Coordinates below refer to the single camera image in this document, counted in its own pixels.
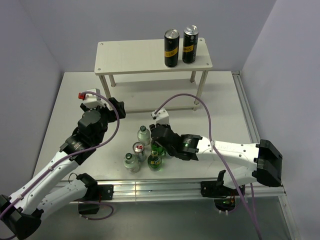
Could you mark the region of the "green glass bottle back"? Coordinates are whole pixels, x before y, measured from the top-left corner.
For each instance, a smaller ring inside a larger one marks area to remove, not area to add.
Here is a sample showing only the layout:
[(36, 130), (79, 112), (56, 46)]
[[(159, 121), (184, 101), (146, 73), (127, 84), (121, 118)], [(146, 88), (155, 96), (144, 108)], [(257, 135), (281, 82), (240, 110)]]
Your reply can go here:
[(161, 145), (159, 145), (158, 143), (156, 143), (153, 140), (151, 141), (151, 150), (156, 151), (159, 156), (166, 155), (166, 150)]

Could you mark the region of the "green glass bottle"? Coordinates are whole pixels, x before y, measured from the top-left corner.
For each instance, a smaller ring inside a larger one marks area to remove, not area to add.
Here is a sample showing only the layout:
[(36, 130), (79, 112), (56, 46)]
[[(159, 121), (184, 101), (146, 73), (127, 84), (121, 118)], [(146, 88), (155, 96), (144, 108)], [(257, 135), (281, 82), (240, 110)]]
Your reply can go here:
[(159, 156), (166, 155), (166, 150), (161, 145), (159, 145), (158, 143), (156, 143), (153, 140), (151, 141), (151, 150), (156, 151)]
[(147, 164), (151, 171), (159, 171), (163, 166), (163, 159), (159, 154), (151, 153), (147, 159)]

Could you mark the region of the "green glass bottle front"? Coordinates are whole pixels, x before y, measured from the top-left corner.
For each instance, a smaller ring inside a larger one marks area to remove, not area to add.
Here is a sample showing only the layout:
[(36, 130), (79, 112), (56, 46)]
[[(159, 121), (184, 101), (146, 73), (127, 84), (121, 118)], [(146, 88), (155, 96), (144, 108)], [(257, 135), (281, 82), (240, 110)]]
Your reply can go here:
[(163, 166), (163, 159), (159, 154), (151, 153), (147, 159), (147, 164), (151, 171), (159, 171)]

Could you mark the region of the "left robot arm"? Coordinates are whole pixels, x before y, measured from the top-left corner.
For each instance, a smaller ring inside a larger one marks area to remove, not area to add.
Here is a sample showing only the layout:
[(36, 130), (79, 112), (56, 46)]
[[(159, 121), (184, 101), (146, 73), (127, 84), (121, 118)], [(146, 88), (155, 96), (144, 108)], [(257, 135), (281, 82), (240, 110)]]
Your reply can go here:
[(0, 219), (19, 240), (31, 236), (49, 215), (75, 200), (98, 200), (97, 181), (87, 173), (71, 183), (51, 190), (63, 177), (83, 164), (105, 145), (109, 123), (126, 117), (125, 104), (115, 98), (102, 103), (100, 97), (83, 97), (81, 119), (52, 160), (34, 178), (9, 196), (0, 196)]

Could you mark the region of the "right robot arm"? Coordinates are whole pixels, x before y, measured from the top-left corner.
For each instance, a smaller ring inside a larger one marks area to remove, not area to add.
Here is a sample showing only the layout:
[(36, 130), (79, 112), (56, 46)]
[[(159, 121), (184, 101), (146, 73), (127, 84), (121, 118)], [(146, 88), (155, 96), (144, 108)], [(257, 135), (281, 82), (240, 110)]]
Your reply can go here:
[(168, 124), (150, 125), (151, 139), (171, 156), (183, 161), (221, 160), (238, 168), (221, 170), (216, 189), (222, 195), (229, 194), (236, 186), (258, 182), (277, 188), (282, 184), (283, 156), (275, 145), (266, 139), (259, 143), (239, 144), (211, 141), (207, 137), (173, 132)]

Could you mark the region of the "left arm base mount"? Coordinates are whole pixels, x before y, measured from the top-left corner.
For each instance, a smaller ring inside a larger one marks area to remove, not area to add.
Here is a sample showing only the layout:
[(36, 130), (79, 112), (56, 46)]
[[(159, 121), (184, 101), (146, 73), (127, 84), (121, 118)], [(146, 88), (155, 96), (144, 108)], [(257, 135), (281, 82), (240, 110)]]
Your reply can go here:
[[(68, 183), (71, 183), (71, 176), (75, 175), (75, 180), (80, 180), (86, 187), (86, 193), (83, 197), (77, 199), (78, 201), (78, 213), (79, 216), (88, 221), (102, 221), (110, 218), (115, 209), (109, 203), (104, 201), (110, 201), (113, 199), (114, 185), (113, 184), (102, 184), (88, 175), (87, 173), (76, 174), (70, 173), (68, 176)], [(110, 213), (103, 217), (90, 217), (90, 215), (96, 215), (101, 206), (110, 208)]]

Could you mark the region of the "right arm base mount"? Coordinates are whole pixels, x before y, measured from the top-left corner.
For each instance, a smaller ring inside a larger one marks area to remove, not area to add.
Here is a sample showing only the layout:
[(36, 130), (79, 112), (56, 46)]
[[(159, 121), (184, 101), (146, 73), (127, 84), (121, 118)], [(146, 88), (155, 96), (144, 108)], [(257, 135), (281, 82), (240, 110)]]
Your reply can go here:
[(200, 182), (200, 194), (204, 198), (214, 199), (214, 206), (218, 213), (228, 215), (238, 208), (236, 197), (239, 196), (235, 188), (224, 186), (226, 170), (221, 170), (216, 180), (205, 180)]

